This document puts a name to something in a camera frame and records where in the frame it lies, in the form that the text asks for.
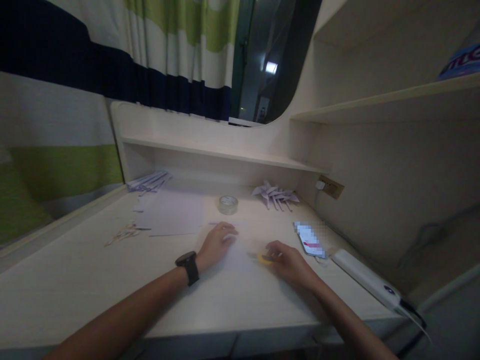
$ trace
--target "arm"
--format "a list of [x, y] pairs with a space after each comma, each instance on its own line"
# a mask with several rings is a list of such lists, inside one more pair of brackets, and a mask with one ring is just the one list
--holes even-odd
[[[221, 222], [210, 231], [196, 257], [198, 273], [217, 263], [238, 234], [233, 225]], [[90, 321], [62, 342], [45, 359], [115, 359], [141, 336], [162, 311], [187, 287], [187, 271], [176, 267], [156, 278]]]
[[276, 273], [313, 293], [336, 330], [362, 359], [398, 359], [349, 306], [320, 279], [300, 252], [280, 241], [267, 245]]

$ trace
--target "wall shelf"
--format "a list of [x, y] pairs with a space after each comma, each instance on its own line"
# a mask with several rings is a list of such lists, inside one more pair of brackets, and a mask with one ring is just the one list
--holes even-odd
[[317, 30], [314, 39], [338, 48], [351, 49], [424, 4], [423, 0], [348, 0]]
[[480, 73], [321, 107], [291, 120], [345, 125], [480, 118]]
[[184, 138], [161, 138], [153, 136], [122, 136], [124, 143], [143, 145], [148, 147], [176, 150], [186, 153], [208, 155], [218, 158], [240, 160], [250, 163], [265, 164], [287, 169], [303, 170], [313, 173], [327, 174], [325, 168], [313, 166], [305, 162], [293, 160], [285, 156], [276, 156], [264, 153], [253, 153], [236, 148], [213, 146], [205, 143], [187, 141]]

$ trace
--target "bottle label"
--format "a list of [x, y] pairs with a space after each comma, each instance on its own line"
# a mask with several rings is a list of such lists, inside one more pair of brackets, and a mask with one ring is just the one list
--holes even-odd
[[443, 68], [439, 80], [480, 72], [480, 44], [457, 51]]

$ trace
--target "power strip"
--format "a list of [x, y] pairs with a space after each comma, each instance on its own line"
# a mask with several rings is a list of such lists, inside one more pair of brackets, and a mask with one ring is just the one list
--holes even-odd
[[348, 251], [340, 249], [331, 259], [386, 308], [392, 311], [398, 310], [401, 300], [400, 292]]

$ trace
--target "watch strap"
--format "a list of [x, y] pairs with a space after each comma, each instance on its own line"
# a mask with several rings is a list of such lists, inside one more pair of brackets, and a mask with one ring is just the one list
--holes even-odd
[[195, 256], [191, 256], [185, 260], [183, 267], [186, 269], [188, 275], [188, 286], [192, 286], [199, 280], [199, 270], [195, 262]]

